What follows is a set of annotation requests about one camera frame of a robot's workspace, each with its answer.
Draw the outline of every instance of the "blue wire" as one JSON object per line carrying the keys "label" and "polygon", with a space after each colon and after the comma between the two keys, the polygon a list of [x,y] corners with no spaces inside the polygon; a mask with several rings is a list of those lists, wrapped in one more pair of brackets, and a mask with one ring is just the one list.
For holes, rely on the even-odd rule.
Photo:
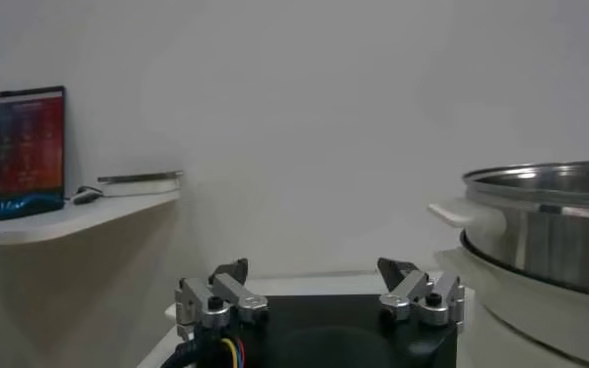
{"label": "blue wire", "polygon": [[238,368],[243,368],[243,364],[245,364],[245,362],[241,357],[241,349],[239,349],[238,346],[236,347],[236,360],[238,360]]}

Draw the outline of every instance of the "black base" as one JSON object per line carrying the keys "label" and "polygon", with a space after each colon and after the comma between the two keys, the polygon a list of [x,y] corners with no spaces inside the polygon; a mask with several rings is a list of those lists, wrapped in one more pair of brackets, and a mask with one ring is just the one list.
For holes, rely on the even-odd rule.
{"label": "black base", "polygon": [[[263,328],[235,325],[230,330],[245,344],[247,368],[456,367],[455,324],[430,327],[415,315],[390,323],[380,317],[378,295],[268,299],[270,317]],[[216,368],[231,366],[216,361]]]}

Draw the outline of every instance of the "red wire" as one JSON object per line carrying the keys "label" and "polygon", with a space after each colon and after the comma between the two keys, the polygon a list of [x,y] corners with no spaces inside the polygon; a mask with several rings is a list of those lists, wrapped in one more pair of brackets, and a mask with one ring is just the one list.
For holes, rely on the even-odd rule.
{"label": "red wire", "polygon": [[236,340],[238,342],[238,348],[241,351],[241,361],[243,362],[243,367],[245,367],[245,345],[243,345],[243,341],[241,339]]}

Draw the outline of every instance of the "stainless steel pot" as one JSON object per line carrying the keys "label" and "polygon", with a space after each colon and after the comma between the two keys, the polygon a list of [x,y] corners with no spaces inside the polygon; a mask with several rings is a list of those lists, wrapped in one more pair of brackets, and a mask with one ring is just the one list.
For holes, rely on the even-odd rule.
{"label": "stainless steel pot", "polygon": [[468,249],[514,272],[589,294],[589,162],[463,176],[466,198],[429,206]]}

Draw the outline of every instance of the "computer mouse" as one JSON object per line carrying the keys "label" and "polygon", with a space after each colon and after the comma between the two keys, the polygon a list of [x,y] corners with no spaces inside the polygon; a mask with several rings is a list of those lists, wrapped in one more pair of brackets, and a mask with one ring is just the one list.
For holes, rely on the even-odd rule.
{"label": "computer mouse", "polygon": [[54,194],[27,194],[0,201],[0,220],[10,220],[60,210],[65,201]]}
{"label": "computer mouse", "polygon": [[82,186],[78,189],[76,194],[70,198],[70,201],[75,205],[79,206],[82,204],[92,203],[95,200],[101,198],[103,192],[92,187]]}

